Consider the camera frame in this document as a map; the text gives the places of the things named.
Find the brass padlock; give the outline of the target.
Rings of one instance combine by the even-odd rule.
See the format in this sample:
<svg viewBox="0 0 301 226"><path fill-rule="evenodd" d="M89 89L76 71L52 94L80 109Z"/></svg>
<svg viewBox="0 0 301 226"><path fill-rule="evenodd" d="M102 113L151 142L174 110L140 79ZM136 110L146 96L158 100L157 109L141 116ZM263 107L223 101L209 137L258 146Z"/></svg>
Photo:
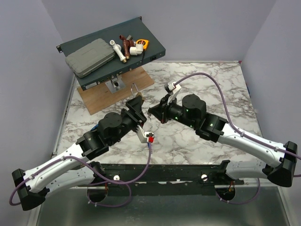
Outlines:
<svg viewBox="0 0 301 226"><path fill-rule="evenodd" d="M132 83L130 90L131 90L131 94L132 94L133 98L141 97L142 103L144 103L145 98L143 97L143 95L141 94L141 92L139 91L139 89L135 83Z"/></svg>

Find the blue cable lock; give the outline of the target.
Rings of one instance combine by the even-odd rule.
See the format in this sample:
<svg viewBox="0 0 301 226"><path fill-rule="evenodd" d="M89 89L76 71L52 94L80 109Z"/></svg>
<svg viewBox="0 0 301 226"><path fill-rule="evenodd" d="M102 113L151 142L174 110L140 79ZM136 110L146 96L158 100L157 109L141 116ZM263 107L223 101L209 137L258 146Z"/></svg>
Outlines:
<svg viewBox="0 0 301 226"><path fill-rule="evenodd" d="M98 124L96 124L92 129L91 129L91 131L93 131L93 130L95 130L95 129L97 129L98 128Z"/></svg>

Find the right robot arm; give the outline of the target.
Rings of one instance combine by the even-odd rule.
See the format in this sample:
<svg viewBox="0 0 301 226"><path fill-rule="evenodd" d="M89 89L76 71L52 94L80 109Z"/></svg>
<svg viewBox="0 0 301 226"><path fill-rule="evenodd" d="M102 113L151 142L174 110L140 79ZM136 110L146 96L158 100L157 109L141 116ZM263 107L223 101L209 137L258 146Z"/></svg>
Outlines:
<svg viewBox="0 0 301 226"><path fill-rule="evenodd" d="M217 171L217 181L223 185L233 179L263 178L282 187L291 187L296 166L297 145L269 141L241 130L220 116L208 113L206 103L194 94L186 95L182 105L163 97L159 104L148 109L162 124L177 121L193 128L200 138L230 145L257 158L256 161L230 161Z"/></svg>

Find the white pvc elbow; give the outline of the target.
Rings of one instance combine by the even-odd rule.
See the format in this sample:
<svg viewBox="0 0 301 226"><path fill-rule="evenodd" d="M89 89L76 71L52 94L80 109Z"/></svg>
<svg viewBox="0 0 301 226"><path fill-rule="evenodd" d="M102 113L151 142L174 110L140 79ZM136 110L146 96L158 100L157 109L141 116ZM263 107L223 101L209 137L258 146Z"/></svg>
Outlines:
<svg viewBox="0 0 301 226"><path fill-rule="evenodd" d="M143 44L136 44L133 47L130 47L129 53L131 56L137 56L143 53Z"/></svg>

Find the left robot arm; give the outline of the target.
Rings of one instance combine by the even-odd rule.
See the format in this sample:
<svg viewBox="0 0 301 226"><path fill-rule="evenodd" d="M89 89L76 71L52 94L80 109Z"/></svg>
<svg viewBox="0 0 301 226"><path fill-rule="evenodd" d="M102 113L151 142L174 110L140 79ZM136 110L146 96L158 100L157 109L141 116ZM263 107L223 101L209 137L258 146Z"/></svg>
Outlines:
<svg viewBox="0 0 301 226"><path fill-rule="evenodd" d="M150 143L150 133L143 130L146 122L143 103L143 97L136 95L126 102L126 108L120 113L107 113L96 126L61 154L33 169L13 171L15 189L9 204L20 205L24 211L29 211L61 189L106 183L127 186L128 182L107 178L100 170L100 164L93 160L108 152L130 131L137 134L141 143Z"/></svg>

